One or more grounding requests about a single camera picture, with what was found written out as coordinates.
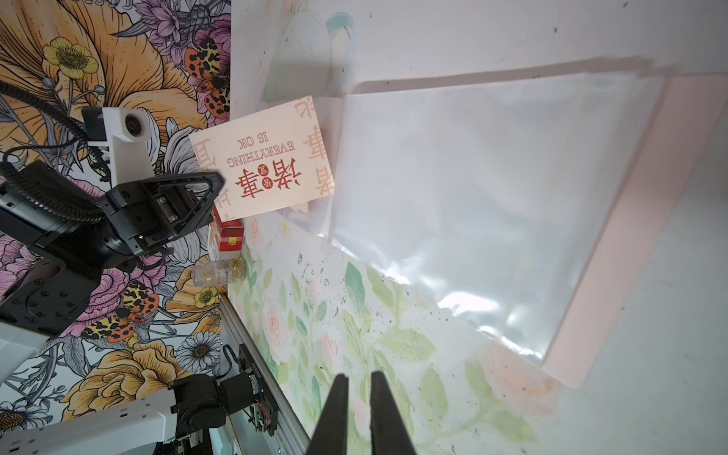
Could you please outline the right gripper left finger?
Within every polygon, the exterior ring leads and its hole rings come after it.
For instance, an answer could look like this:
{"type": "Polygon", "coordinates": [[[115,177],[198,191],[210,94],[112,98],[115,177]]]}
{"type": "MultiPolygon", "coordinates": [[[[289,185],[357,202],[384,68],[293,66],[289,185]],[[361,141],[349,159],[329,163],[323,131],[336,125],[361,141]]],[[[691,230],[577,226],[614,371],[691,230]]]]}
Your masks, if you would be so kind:
{"type": "Polygon", "coordinates": [[[348,441],[349,378],[335,377],[306,455],[344,455],[348,441]]]}

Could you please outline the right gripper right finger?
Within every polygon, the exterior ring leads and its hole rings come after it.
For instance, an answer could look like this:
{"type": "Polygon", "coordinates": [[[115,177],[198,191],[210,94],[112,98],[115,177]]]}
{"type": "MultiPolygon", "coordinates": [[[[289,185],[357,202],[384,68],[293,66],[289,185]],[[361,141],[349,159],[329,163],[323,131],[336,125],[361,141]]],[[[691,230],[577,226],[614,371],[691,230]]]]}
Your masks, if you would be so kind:
{"type": "Polygon", "coordinates": [[[413,442],[396,406],[385,374],[371,375],[371,436],[373,455],[415,455],[413,442]]]}

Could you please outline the pale card red characters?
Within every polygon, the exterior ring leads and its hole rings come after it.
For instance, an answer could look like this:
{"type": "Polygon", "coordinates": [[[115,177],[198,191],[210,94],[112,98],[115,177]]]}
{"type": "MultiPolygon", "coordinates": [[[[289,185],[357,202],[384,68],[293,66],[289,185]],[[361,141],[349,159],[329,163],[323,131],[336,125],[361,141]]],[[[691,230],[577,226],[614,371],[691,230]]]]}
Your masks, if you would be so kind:
{"type": "Polygon", "coordinates": [[[308,96],[191,134],[201,170],[225,180],[215,200],[223,222],[334,193],[315,100],[308,96]]]}

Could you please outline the pink elephant photo album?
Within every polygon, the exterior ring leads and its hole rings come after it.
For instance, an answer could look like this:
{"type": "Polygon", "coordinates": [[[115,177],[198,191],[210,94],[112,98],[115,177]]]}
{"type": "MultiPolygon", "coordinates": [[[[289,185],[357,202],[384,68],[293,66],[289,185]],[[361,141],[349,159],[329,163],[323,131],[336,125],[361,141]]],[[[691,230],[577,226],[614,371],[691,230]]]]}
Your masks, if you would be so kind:
{"type": "Polygon", "coordinates": [[[407,81],[319,98],[309,231],[577,388],[727,107],[724,75],[407,81]]]}

